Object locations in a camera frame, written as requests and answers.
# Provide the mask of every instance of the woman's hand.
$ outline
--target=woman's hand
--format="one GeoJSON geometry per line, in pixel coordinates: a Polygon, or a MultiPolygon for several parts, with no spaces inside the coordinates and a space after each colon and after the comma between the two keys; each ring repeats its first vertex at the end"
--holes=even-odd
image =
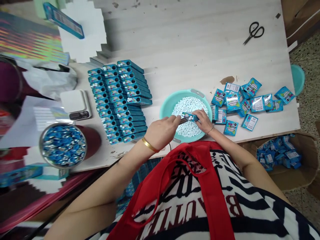
{"type": "Polygon", "coordinates": [[[172,141],[180,120],[180,115],[157,120],[148,127],[144,138],[155,149],[161,150],[172,141]]]}
{"type": "Polygon", "coordinates": [[[197,126],[200,128],[201,131],[203,131],[205,134],[207,134],[212,127],[214,126],[213,123],[210,121],[208,115],[206,114],[206,112],[204,111],[204,109],[202,110],[196,110],[193,112],[193,114],[197,115],[197,117],[199,118],[199,121],[196,121],[197,126]]]}

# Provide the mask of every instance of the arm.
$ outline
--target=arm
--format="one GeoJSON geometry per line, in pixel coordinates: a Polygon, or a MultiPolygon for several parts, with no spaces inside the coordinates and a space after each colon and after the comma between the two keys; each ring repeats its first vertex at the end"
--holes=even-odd
{"type": "MultiPolygon", "coordinates": [[[[153,122],[145,135],[146,141],[155,149],[163,149],[172,141],[180,119],[180,116],[171,116],[153,122]]],[[[85,239],[110,225],[115,219],[116,199],[154,153],[139,140],[118,163],[70,204],[49,229],[45,240],[85,239]]]]}
{"type": "Polygon", "coordinates": [[[233,159],[240,167],[243,176],[252,183],[253,186],[264,189],[273,193],[277,197],[290,204],[278,186],[271,179],[267,171],[258,162],[258,160],[247,150],[231,141],[217,129],[213,128],[213,124],[203,110],[194,112],[201,122],[197,121],[198,127],[205,133],[208,133],[233,159]]]}

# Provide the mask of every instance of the person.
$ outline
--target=person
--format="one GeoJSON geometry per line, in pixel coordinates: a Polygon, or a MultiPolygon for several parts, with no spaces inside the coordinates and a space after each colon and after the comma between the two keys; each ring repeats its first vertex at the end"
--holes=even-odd
{"type": "Polygon", "coordinates": [[[215,141],[173,149],[115,219],[116,199],[139,167],[172,141],[181,117],[153,122],[144,139],[69,205],[45,240],[98,232],[100,240],[320,239],[255,157],[216,130],[203,109],[194,114],[215,141]]]}

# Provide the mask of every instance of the woman's left hand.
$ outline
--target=woman's left hand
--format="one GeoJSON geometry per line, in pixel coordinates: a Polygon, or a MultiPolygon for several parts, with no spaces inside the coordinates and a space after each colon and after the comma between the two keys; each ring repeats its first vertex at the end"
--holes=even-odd
{"type": "Polygon", "coordinates": [[[171,117],[165,117],[161,120],[154,121],[148,127],[144,138],[155,149],[161,150],[173,140],[180,120],[180,115],[177,117],[172,115],[171,117]]]}

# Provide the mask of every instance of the wooden table surface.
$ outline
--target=wooden table surface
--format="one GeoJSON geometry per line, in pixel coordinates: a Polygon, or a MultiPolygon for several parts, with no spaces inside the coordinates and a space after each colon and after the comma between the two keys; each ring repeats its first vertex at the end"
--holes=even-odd
{"type": "MultiPolygon", "coordinates": [[[[114,47],[110,62],[131,59],[145,70],[153,95],[153,105],[143,109],[147,125],[159,119],[160,107],[171,93],[194,88],[211,102],[216,89],[224,89],[220,81],[227,76],[233,76],[238,85],[256,78],[262,83],[258,95],[275,94],[283,86],[294,92],[283,18],[276,18],[282,14],[280,0],[136,0],[137,6],[127,0],[118,1],[118,5],[94,2],[96,8],[109,12],[104,17],[114,47]],[[243,46],[254,21],[264,26],[265,33],[243,46]]],[[[77,88],[88,90],[94,107],[88,69],[79,64],[71,66],[80,76],[77,88]]],[[[79,124],[98,129],[105,139],[98,114],[93,112],[93,119],[79,124]]],[[[300,129],[296,99],[285,105],[283,112],[253,115],[259,118],[253,132],[239,127],[235,137],[228,137],[243,142],[300,129]]],[[[243,121],[238,115],[227,118],[240,124],[243,121]]],[[[225,126],[216,128],[223,132],[225,126]]],[[[111,165],[132,146],[111,146],[103,140],[99,152],[74,171],[111,165]]],[[[156,156],[166,155],[169,150],[167,146],[156,156]]]]}

